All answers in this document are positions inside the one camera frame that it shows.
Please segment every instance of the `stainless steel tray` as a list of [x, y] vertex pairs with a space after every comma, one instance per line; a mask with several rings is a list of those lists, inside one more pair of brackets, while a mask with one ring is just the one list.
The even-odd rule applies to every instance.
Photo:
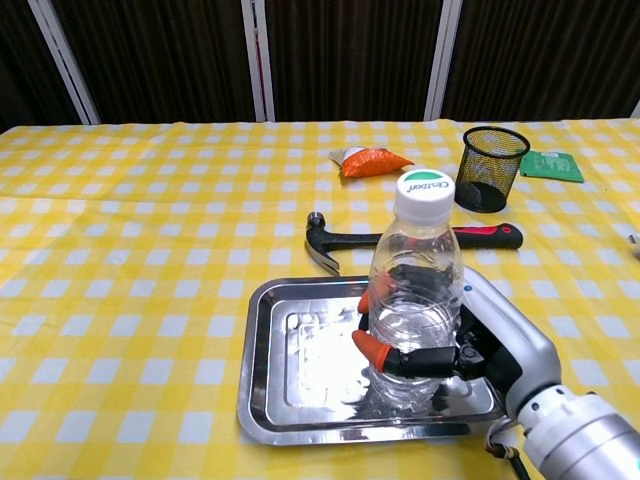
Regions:
[[420, 413], [394, 410], [369, 389], [351, 340], [366, 277], [262, 285], [249, 302], [238, 418], [271, 445], [481, 434], [502, 410], [482, 379], [442, 382]]

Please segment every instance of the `table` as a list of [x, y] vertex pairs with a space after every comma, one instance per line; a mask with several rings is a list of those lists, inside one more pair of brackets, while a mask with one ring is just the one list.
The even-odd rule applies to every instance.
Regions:
[[[584, 184], [518, 177], [519, 252], [466, 251], [556, 344], [564, 381], [640, 426], [640, 120], [503, 124], [572, 153]], [[386, 145], [455, 175], [470, 124], [20, 127], [0, 136], [0, 476], [512, 478], [478, 439], [256, 445], [236, 420], [248, 299], [324, 272], [311, 210], [384, 229], [395, 175], [341, 183], [333, 148]], [[336, 253], [343, 275], [371, 252]]]

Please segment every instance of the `orange package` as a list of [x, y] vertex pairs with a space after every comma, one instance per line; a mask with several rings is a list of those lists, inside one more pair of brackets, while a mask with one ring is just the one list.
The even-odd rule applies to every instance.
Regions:
[[384, 175], [413, 165], [386, 148], [348, 147], [331, 152], [329, 158], [340, 165], [342, 175], [349, 178]]

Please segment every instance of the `claw hammer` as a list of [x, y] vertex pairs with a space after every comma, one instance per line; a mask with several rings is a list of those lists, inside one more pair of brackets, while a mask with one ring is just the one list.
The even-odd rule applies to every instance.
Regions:
[[[349, 248], [375, 247], [380, 233], [332, 233], [324, 228], [326, 222], [320, 212], [311, 212], [307, 217], [307, 236], [305, 247], [313, 260], [331, 275], [340, 275], [340, 264], [329, 256], [333, 250]], [[460, 248], [502, 248], [517, 249], [522, 246], [523, 236], [518, 228], [510, 223], [501, 223], [493, 227], [453, 227]]]

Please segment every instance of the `dark curtain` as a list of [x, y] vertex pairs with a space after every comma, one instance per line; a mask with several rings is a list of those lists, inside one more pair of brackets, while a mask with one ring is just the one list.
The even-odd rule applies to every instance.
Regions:
[[638, 0], [464, 0], [443, 117], [628, 117], [638, 99]]
[[266, 0], [276, 119], [422, 120], [442, 0]]
[[53, 0], [105, 123], [254, 121], [239, 0]]
[[27, 0], [0, 0], [0, 133], [79, 123]]

